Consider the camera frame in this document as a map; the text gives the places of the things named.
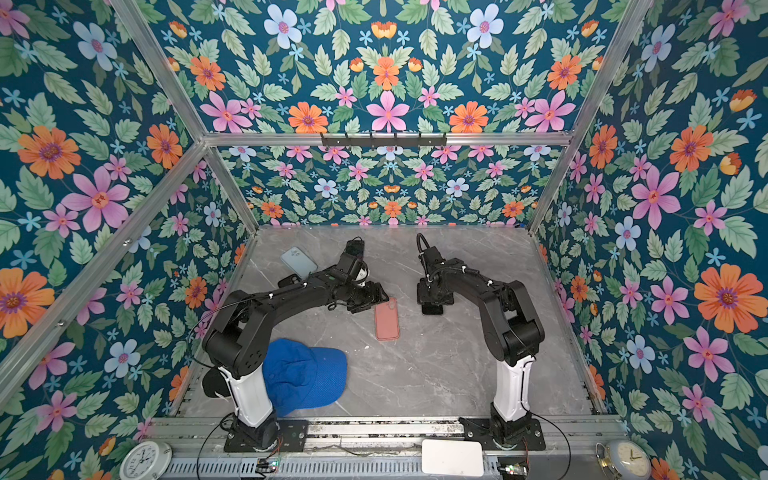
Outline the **pink phone case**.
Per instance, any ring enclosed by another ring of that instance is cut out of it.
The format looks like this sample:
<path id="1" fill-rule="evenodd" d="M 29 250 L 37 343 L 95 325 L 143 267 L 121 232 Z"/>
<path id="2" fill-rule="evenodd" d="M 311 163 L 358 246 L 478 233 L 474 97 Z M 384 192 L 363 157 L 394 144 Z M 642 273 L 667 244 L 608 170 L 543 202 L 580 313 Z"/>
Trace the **pink phone case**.
<path id="1" fill-rule="evenodd" d="M 379 341 L 394 341 L 400 337 L 399 311 L 396 298 L 378 304 L 374 311 L 375 335 Z"/>

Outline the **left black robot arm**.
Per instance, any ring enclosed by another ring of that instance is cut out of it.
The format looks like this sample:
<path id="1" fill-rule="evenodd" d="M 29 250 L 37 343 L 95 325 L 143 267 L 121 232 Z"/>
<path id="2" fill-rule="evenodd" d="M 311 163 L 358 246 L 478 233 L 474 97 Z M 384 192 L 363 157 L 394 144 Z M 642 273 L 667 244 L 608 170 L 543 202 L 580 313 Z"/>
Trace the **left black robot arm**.
<path id="1" fill-rule="evenodd" d="M 232 292 L 211 321 L 202 346 L 212 367 L 224 377 L 239 424 L 257 429 L 276 421 L 263 374 L 273 328 L 300 313 L 344 307 L 351 314 L 389 300 L 381 284 L 368 280 L 365 242 L 346 242 L 337 262 L 306 278 L 285 280 L 268 292 Z"/>

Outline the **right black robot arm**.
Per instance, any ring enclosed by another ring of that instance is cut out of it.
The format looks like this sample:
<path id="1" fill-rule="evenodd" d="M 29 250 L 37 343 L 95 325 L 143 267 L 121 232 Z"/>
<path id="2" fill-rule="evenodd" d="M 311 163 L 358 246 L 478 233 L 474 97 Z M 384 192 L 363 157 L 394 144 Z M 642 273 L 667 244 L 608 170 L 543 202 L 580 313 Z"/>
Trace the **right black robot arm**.
<path id="1" fill-rule="evenodd" d="M 531 369 L 545 339 L 533 301 L 522 282 L 493 280 L 458 258 L 446 259 L 422 233 L 416 245 L 424 270 L 417 284 L 422 313 L 441 315 L 457 295 L 479 310 L 485 344 L 496 360 L 489 434 L 500 447 L 511 448 L 533 428 Z"/>

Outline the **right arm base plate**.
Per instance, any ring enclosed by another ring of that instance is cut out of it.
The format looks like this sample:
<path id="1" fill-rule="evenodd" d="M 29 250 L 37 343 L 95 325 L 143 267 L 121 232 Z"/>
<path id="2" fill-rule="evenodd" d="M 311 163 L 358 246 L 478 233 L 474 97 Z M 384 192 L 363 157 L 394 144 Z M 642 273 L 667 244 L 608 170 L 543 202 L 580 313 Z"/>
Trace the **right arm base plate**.
<path id="1" fill-rule="evenodd" d="M 491 431 L 489 418 L 459 417 L 465 441 L 481 444 L 484 451 L 543 451 L 546 449 L 544 434 L 538 420 L 532 420 L 520 433 L 510 439 L 497 442 Z"/>

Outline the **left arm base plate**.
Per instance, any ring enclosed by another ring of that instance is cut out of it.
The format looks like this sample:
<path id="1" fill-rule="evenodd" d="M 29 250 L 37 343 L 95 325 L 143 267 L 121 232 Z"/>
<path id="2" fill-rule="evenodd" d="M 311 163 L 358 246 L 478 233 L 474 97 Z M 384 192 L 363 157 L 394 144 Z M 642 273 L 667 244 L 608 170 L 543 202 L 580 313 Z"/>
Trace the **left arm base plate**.
<path id="1" fill-rule="evenodd" d="M 304 420 L 267 420 L 259 427 L 238 420 L 224 444 L 227 453 L 302 452 L 309 423 Z"/>

